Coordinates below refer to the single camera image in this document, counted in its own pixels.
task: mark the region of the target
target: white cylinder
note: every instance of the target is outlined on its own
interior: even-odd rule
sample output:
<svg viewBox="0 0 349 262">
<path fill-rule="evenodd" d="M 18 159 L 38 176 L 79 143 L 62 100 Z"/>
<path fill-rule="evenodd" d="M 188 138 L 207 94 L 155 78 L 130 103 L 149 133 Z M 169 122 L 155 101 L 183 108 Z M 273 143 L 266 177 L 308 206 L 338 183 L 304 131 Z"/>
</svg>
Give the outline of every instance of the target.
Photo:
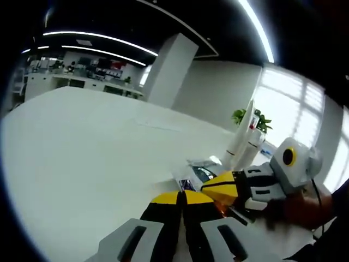
<svg viewBox="0 0 349 262">
<path fill-rule="evenodd" d="M 250 126 L 254 112 L 255 112 L 254 101 L 251 100 L 246 109 L 246 113 L 240 123 L 238 130 L 236 131 L 232 141 L 229 143 L 226 151 L 224 152 L 223 158 L 221 160 L 222 165 L 227 170 L 233 169 L 240 152 L 244 150 L 243 148 L 246 145 L 244 141 L 248 140 L 249 126 Z"/>
<path fill-rule="evenodd" d="M 254 129 L 249 141 L 246 143 L 244 152 L 241 153 L 238 162 L 234 167 L 234 171 L 240 171 L 252 165 L 261 145 L 264 142 L 265 134 L 258 129 Z"/>
</svg>

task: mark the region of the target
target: desk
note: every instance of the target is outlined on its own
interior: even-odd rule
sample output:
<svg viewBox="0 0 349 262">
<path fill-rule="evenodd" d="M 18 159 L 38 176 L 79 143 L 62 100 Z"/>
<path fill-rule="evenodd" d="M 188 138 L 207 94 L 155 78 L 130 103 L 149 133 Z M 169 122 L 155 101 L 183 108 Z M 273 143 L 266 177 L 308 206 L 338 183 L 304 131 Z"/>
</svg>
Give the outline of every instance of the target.
<svg viewBox="0 0 349 262">
<path fill-rule="evenodd" d="M 84 78 L 73 74 L 42 74 L 42 73 L 30 73 L 28 74 L 28 83 L 25 93 L 25 101 L 28 101 L 36 96 L 44 94 L 48 91 L 52 91 L 59 86 L 59 81 L 65 79 L 67 83 L 63 86 L 69 86 L 71 80 L 80 81 L 83 88 L 104 91 L 106 87 L 115 88 L 120 90 L 122 96 L 131 94 L 131 97 L 138 99 L 143 97 L 143 93 L 132 88 L 120 86 L 107 81 L 98 81 L 90 78 Z"/>
<path fill-rule="evenodd" d="M 49 261 L 84 261 L 153 197 L 178 190 L 173 169 L 188 158 L 222 156 L 231 136 L 139 100 L 63 87 L 4 118 L 5 184 L 23 228 Z M 259 156 L 255 164 L 262 162 Z M 298 244 L 311 240 L 306 230 L 302 239 L 292 232 Z M 266 239 L 279 247 L 283 233 Z"/>
</svg>

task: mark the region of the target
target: white pillar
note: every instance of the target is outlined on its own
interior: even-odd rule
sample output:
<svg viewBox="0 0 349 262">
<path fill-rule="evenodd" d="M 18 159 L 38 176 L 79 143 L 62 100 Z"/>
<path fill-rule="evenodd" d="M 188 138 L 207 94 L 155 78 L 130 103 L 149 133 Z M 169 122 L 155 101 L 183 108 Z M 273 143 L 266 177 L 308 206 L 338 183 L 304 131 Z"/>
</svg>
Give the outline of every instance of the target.
<svg viewBox="0 0 349 262">
<path fill-rule="evenodd" d="M 147 102 L 172 107 L 197 49 L 182 34 L 165 41 L 143 87 Z"/>
</svg>

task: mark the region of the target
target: computer monitor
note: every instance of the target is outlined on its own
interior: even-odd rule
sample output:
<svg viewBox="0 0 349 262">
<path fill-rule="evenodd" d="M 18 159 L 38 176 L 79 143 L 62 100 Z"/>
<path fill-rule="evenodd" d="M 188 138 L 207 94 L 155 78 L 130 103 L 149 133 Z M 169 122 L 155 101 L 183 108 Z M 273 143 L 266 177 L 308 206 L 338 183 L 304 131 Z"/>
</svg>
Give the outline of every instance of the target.
<svg viewBox="0 0 349 262">
<path fill-rule="evenodd" d="M 98 66 L 99 68 L 105 68 L 105 69 L 110 69 L 111 66 L 111 61 L 108 59 L 100 59 L 98 60 Z"/>
<path fill-rule="evenodd" d="M 79 59 L 79 62 L 78 62 L 78 64 L 81 64 L 81 65 L 83 65 L 83 66 L 89 66 L 90 64 L 91 64 L 91 58 L 87 58 L 87 57 L 81 57 L 80 59 Z"/>
</svg>

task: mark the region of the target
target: white wall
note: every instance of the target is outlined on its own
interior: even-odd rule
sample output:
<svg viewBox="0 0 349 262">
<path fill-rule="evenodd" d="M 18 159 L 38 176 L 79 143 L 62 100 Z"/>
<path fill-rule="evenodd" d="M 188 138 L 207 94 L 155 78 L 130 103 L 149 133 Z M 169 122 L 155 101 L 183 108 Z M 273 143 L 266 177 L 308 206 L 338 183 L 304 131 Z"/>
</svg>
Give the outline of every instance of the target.
<svg viewBox="0 0 349 262">
<path fill-rule="evenodd" d="M 225 61 L 193 61 L 172 109 L 228 130 L 233 112 L 246 108 L 262 68 Z"/>
<path fill-rule="evenodd" d="M 342 132 L 343 107 L 325 96 L 325 106 L 316 148 L 323 155 L 323 164 L 315 181 L 320 184 L 325 180 L 332 166 Z"/>
</svg>

